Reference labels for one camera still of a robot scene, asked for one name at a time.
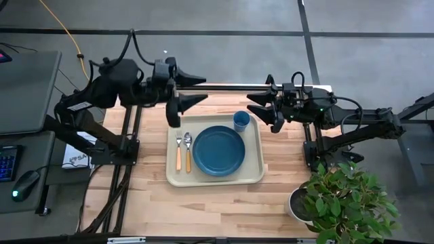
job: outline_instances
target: blue cup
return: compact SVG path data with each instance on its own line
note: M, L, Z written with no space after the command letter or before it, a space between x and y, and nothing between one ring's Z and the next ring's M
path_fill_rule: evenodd
M250 123L250 115L244 111L238 111L233 115L233 127L236 132L243 132Z

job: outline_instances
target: fork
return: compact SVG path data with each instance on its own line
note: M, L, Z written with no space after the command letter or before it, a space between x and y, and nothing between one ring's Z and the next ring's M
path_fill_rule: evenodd
M176 131L176 143L178 143L178 149L176 151L176 170L181 170L181 144L182 132Z

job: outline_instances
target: concrete floor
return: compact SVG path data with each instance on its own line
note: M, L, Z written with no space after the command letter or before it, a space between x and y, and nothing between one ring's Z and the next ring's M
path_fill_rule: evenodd
M307 83L331 85L336 94L353 98L363 107L392 106L395 113L433 92L434 1L430 0L305 1L301 8L305 8L306 17L300 17L301 0L45 2L68 28L155 31L154 35L138 36L147 58L175 56L184 71L207 77L212 83L263 83L269 73L283 83L301 70ZM2 27L60 28L36 0L10 1L0 13ZM340 37L311 37L308 28L320 36L337 33ZM162 35L159 31L209 31L209 35ZM213 31L227 32L217 35ZM353 33L358 38L344 37ZM366 33L386 33L382 37L398 33L407 38L367 38ZM410 33L424 36L416 38ZM98 61L105 56L117 57L125 41L121 35L75 38L85 57ZM75 48L66 35L0 33L0 42L61 51L60 68L76 86L84 87L86 80ZM127 57L138 60L132 50ZM71 86L66 81L61 84L60 89ZM434 118L434 111L429 118ZM355 146L355 151L366 157L362 165L378 174L390 195L414 185L396 141L375 139ZM0 216L2 226L10 220L12 225L21 226L15 231L2 231L0 238L73 233L83 189L83 185L70 185L55 190L54 211L47 218L32 213ZM434 242L434 208L430 200L434 196L428 192L398 200L403 229L394 232L394 239Z

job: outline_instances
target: plant pot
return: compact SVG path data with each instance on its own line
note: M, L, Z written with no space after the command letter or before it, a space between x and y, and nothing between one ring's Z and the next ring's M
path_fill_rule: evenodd
M302 203L304 202L304 196L306 195L307 191L305 188L297 188L293 190L285 204L285 211L298 221L313 225L312 221L304 215L306 211Z

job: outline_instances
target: wooden handle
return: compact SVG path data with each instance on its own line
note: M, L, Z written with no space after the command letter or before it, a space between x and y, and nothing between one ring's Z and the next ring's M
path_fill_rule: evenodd
M181 148L176 152L176 170L181 170Z
M190 150L187 150L187 173L191 171Z

